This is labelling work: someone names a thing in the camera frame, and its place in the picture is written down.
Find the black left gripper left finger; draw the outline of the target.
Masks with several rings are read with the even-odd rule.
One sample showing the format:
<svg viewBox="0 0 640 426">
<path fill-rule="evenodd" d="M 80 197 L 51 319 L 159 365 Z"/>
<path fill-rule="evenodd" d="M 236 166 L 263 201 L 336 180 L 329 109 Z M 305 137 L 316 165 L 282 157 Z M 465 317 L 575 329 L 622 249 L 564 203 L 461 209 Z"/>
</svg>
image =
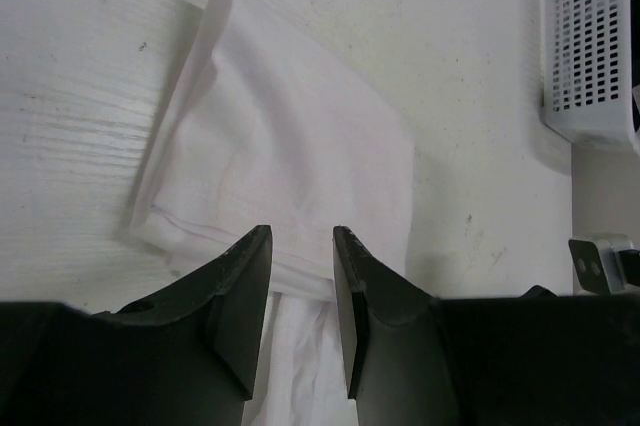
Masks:
<svg viewBox="0 0 640 426">
<path fill-rule="evenodd" d="M 117 312 L 1 306 L 5 425 L 238 425 L 254 392 L 272 233 Z"/>
</svg>

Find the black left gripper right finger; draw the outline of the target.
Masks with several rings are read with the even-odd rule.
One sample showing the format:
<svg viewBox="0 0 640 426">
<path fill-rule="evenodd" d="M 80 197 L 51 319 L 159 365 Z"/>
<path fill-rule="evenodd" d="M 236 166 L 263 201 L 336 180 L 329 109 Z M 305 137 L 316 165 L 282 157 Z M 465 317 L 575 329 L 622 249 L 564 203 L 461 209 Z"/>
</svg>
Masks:
<svg viewBox="0 0 640 426">
<path fill-rule="evenodd" d="M 333 230 L 348 397 L 362 425 L 635 425 L 639 298 L 440 299 Z"/>
</svg>

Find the white tank top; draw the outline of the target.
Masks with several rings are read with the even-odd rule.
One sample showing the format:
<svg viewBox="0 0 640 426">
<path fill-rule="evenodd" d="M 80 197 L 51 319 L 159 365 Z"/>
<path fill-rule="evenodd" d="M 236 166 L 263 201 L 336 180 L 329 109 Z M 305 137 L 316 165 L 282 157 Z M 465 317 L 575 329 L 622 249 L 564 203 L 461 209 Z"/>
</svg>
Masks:
<svg viewBox="0 0 640 426">
<path fill-rule="evenodd" d="M 273 234 L 247 425 L 353 425 L 332 232 L 406 270 L 414 141 L 357 73 L 262 0 L 208 0 L 151 144 L 130 230 L 190 271 Z"/>
</svg>

